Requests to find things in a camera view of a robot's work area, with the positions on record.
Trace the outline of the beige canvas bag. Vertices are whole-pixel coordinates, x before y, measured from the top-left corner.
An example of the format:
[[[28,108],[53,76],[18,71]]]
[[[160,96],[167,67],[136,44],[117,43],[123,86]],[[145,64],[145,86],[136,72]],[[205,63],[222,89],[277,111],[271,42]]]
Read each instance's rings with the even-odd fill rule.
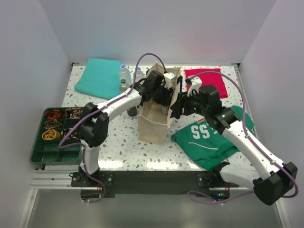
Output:
[[[170,107],[177,99],[183,77],[181,76],[180,67],[169,67],[164,69],[163,66],[158,63],[155,63],[149,70],[147,70],[145,77],[148,77],[148,75],[154,70],[162,74],[168,72],[175,73],[177,76],[173,87],[175,90],[171,104],[168,106],[169,110],[167,115],[161,114],[162,105],[157,104],[153,100],[145,102],[143,105],[139,106],[138,139],[149,143],[164,145],[170,125],[174,119],[174,117],[171,117],[172,110]]]

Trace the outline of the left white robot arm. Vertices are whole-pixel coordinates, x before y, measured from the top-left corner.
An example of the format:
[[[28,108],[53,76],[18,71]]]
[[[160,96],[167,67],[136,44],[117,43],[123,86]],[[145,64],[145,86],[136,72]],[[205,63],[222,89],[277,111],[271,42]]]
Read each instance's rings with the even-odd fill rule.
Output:
[[[171,103],[174,92],[175,73],[151,71],[117,97],[94,105],[87,103],[83,109],[80,126],[77,128],[81,143],[84,144],[81,169],[82,182],[94,186],[98,182],[98,154],[100,145],[108,136],[109,123],[132,107],[153,100],[166,107]]]

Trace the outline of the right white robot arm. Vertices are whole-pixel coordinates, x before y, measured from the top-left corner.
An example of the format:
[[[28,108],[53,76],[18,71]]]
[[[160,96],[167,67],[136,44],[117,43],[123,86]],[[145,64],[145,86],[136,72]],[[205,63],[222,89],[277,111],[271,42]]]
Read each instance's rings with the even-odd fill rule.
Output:
[[[298,168],[285,163],[271,153],[231,108],[221,103],[219,91],[212,85],[201,86],[198,91],[179,92],[171,110],[178,117],[199,114],[210,127],[231,141],[255,167],[259,177],[245,180],[241,186],[252,189],[266,205],[280,198],[293,198],[298,192],[295,182]]]

